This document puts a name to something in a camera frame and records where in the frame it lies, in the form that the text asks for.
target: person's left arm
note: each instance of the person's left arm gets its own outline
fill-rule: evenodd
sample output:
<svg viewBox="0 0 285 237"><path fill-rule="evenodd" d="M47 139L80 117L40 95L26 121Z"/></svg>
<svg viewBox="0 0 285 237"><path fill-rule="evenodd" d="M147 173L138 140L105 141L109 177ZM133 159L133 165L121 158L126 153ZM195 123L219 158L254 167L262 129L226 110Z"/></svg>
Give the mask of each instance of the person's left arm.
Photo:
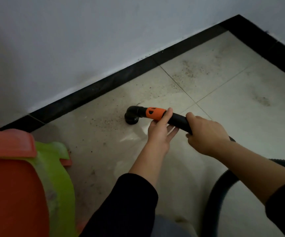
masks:
<svg viewBox="0 0 285 237"><path fill-rule="evenodd" d="M167 126L172 113L172 108L169 108L159 122L150 123L145 147L129 173L118 178L113 190L93 214L80 237L150 236L158 202L155 186L170 141L179 130Z"/></svg>

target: grey pants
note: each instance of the grey pants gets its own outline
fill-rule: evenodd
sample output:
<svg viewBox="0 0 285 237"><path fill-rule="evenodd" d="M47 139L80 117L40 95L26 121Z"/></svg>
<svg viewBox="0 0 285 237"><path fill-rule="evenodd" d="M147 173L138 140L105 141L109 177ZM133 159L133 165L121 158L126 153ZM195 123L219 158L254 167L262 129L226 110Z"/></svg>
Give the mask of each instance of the grey pants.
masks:
<svg viewBox="0 0 285 237"><path fill-rule="evenodd" d="M156 215L154 227L150 237L192 237L177 223Z"/></svg>

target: orange grip ring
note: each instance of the orange grip ring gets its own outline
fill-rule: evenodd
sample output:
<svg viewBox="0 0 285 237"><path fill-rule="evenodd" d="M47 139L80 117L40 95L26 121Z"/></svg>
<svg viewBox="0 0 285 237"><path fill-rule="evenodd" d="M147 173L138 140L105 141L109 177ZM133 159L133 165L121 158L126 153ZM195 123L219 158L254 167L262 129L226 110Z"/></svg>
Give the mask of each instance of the orange grip ring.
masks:
<svg viewBox="0 0 285 237"><path fill-rule="evenodd" d="M167 110L162 109L162 108L156 108L156 107L148 107L146 110L146 117L160 121L162 116Z"/></svg>

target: hand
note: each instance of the hand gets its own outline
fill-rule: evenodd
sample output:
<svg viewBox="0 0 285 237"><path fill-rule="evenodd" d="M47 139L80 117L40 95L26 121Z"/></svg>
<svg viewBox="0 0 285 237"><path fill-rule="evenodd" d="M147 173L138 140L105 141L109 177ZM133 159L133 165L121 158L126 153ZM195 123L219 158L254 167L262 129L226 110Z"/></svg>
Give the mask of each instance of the hand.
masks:
<svg viewBox="0 0 285 237"><path fill-rule="evenodd" d="M216 153L218 144L230 141L224 127L216 122L187 113L186 119L190 124L193 135L186 134L188 143L203 155L212 156Z"/></svg>
<svg viewBox="0 0 285 237"><path fill-rule="evenodd" d="M179 131L179 128L168 125L173 110L169 108L160 121L153 120L148 128L148 142L146 146L152 146L165 155L170 148L170 141Z"/></svg>

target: person's right hand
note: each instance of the person's right hand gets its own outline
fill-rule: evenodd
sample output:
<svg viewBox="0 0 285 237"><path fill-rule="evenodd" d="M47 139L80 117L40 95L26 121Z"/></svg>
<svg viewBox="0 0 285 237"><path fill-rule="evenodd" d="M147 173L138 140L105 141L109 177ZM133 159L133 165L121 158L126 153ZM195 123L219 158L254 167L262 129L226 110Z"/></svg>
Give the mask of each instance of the person's right hand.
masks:
<svg viewBox="0 0 285 237"><path fill-rule="evenodd" d="M186 134L188 143L203 155L212 156L223 141L230 141L224 127L215 121L194 116L192 112L187 113L186 119L190 124L193 135Z"/></svg>

